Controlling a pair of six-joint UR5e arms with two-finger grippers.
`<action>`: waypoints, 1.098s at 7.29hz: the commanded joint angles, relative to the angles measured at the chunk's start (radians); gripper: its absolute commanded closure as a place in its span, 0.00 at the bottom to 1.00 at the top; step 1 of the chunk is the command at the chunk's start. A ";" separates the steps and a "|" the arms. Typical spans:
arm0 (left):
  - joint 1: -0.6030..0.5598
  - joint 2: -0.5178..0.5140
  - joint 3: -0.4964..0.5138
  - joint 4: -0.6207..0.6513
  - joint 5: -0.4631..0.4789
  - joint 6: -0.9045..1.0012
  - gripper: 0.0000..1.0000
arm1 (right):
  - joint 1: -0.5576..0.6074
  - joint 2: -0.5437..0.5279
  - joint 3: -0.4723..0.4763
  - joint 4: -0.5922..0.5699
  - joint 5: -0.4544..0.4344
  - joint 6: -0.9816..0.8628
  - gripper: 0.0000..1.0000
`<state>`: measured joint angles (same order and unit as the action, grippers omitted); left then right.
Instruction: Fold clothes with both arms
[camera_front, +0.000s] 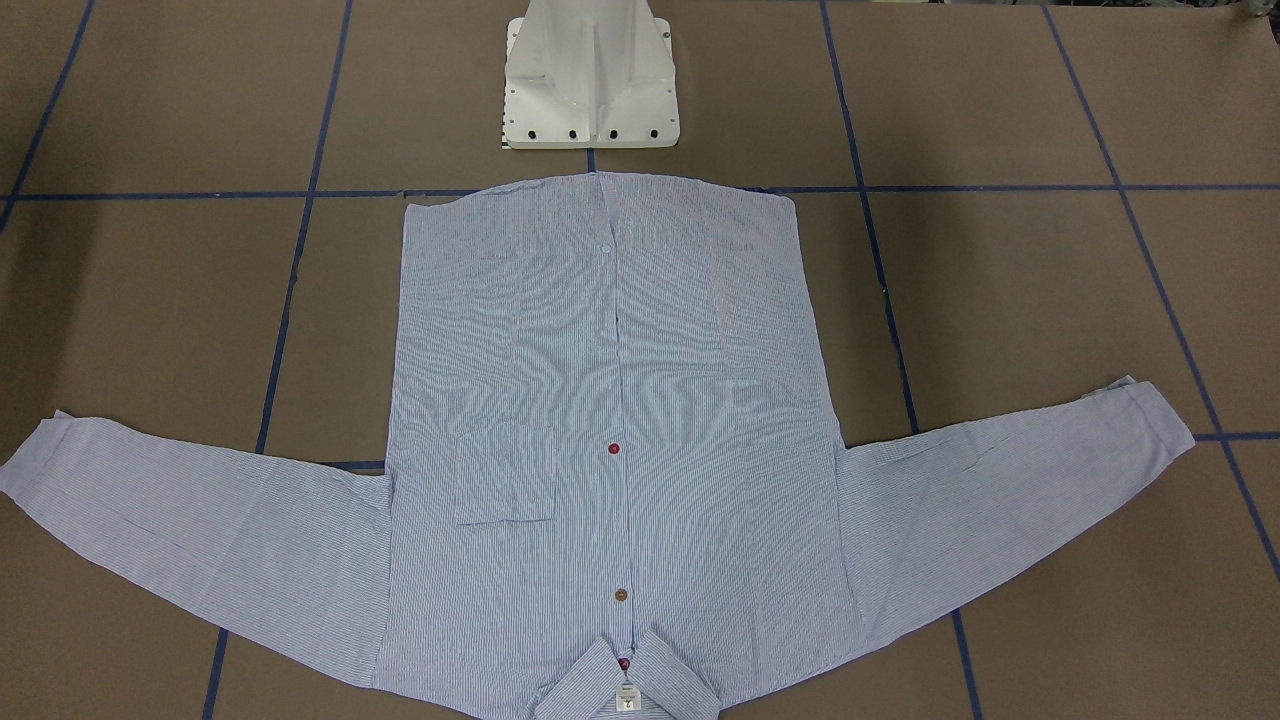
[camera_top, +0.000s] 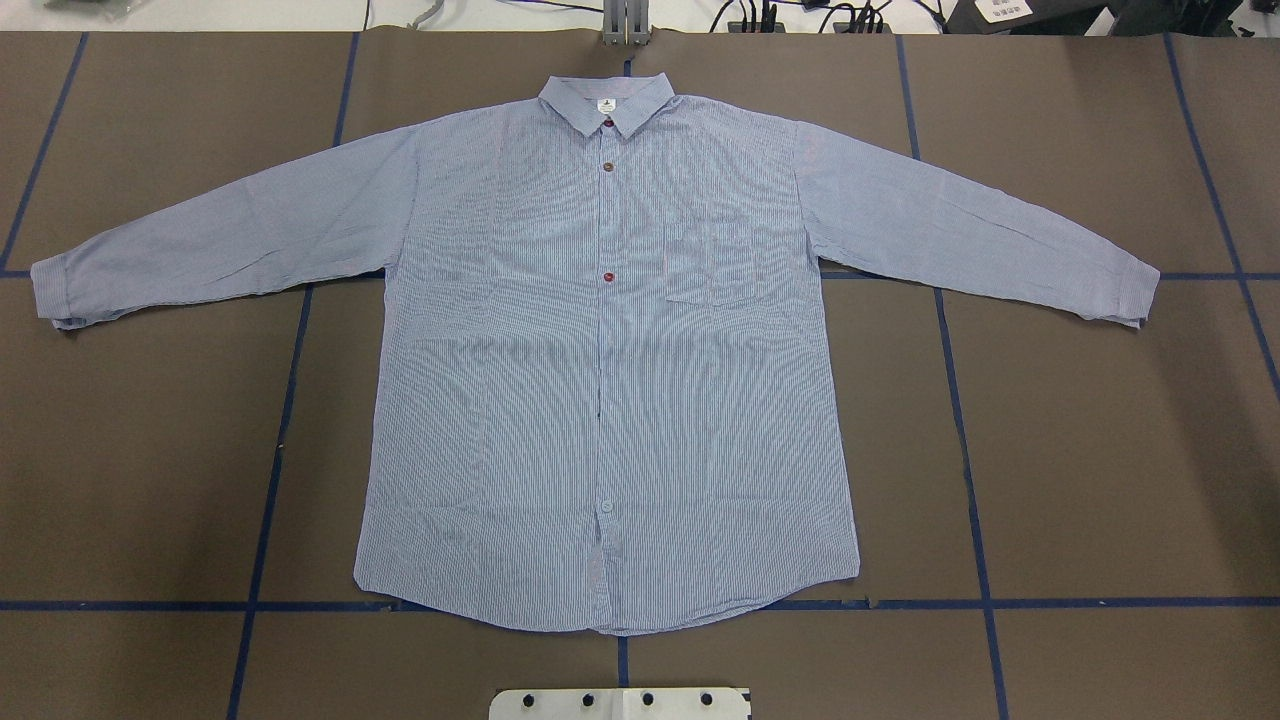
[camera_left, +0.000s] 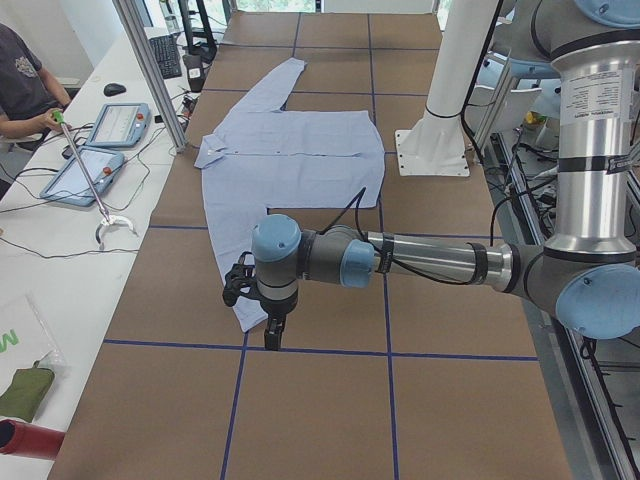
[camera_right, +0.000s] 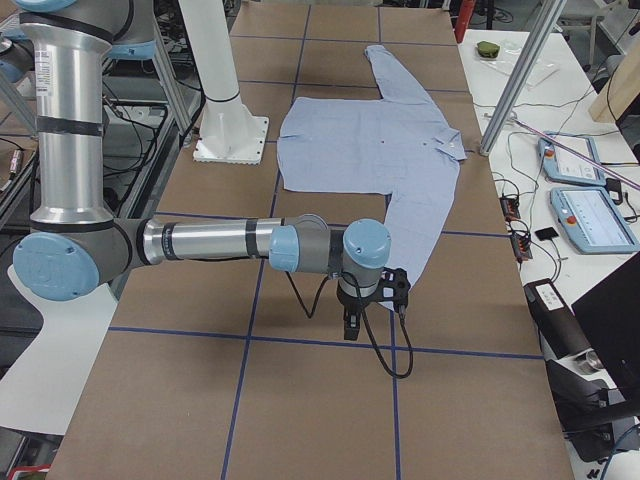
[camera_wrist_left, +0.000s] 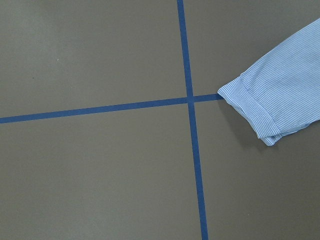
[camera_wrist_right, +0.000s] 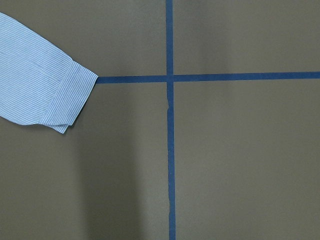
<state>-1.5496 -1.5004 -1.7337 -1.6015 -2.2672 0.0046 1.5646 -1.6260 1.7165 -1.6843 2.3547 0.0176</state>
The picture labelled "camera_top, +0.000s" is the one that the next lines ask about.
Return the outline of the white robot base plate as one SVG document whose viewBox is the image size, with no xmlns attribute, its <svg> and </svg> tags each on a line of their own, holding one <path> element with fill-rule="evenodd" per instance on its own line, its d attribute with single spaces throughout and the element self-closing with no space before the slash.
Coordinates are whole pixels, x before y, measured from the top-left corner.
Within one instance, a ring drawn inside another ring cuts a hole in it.
<svg viewBox="0 0 1280 720">
<path fill-rule="evenodd" d="M 751 719 L 749 689 L 732 687 L 509 689 L 489 719 Z"/>
</svg>

